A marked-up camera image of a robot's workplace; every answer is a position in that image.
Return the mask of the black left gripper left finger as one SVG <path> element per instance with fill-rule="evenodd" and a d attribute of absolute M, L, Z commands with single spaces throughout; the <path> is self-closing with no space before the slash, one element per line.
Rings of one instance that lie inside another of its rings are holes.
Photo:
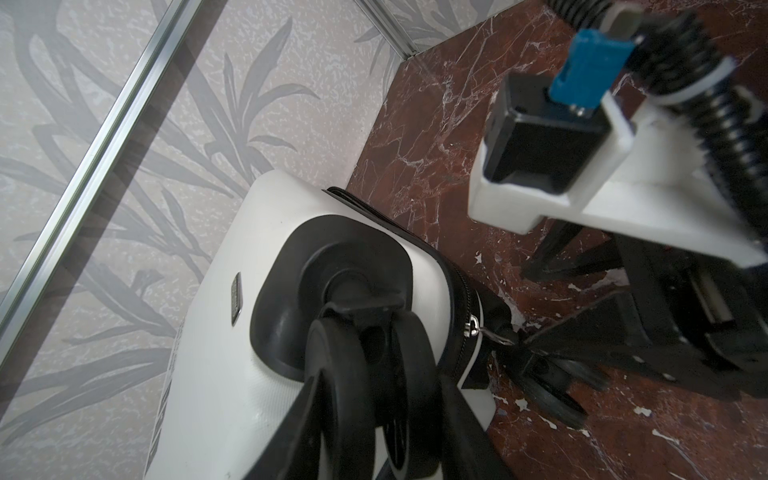
<path fill-rule="evenodd" d="M 305 381 L 288 413 L 244 479 L 317 479 L 326 406 L 325 378 Z"/>

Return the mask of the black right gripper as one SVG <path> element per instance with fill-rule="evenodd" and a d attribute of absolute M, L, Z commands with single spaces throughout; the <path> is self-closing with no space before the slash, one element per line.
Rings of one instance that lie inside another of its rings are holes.
<path fill-rule="evenodd" d="M 583 226 L 555 220 L 521 276 L 565 280 L 624 268 L 631 293 L 608 297 L 523 344 L 551 357 L 650 372 L 715 399 L 767 396 L 767 266 L 612 235 L 569 248 Z"/>

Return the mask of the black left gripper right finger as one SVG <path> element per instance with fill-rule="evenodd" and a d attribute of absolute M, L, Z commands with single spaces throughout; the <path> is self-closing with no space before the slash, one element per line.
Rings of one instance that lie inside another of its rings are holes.
<path fill-rule="evenodd" d="M 515 479 L 455 383 L 440 375 L 444 479 Z"/>

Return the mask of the white hard-shell suitcase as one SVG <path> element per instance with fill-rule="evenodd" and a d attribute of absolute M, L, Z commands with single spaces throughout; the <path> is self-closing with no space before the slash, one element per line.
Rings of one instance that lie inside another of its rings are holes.
<path fill-rule="evenodd" d="M 145 477 L 244 479 L 322 373 L 317 479 L 444 479 L 440 375 L 487 434 L 492 354 L 574 429 L 570 384 L 608 383 L 526 351 L 502 299 L 346 190 L 264 174 L 183 323 Z"/>

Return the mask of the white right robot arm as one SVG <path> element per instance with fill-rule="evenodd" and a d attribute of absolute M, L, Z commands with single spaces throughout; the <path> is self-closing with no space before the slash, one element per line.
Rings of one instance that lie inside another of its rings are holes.
<path fill-rule="evenodd" d="M 725 70 L 727 58 L 693 12 L 640 14 L 628 67 L 650 97 L 669 98 L 693 128 L 717 191 L 767 245 L 767 117 L 748 104 Z M 547 281 L 621 267 L 627 292 L 536 334 L 551 355 L 626 369 L 724 400 L 767 395 L 767 267 L 731 262 L 614 235 L 561 261 L 576 224 L 556 221 L 522 268 Z"/>

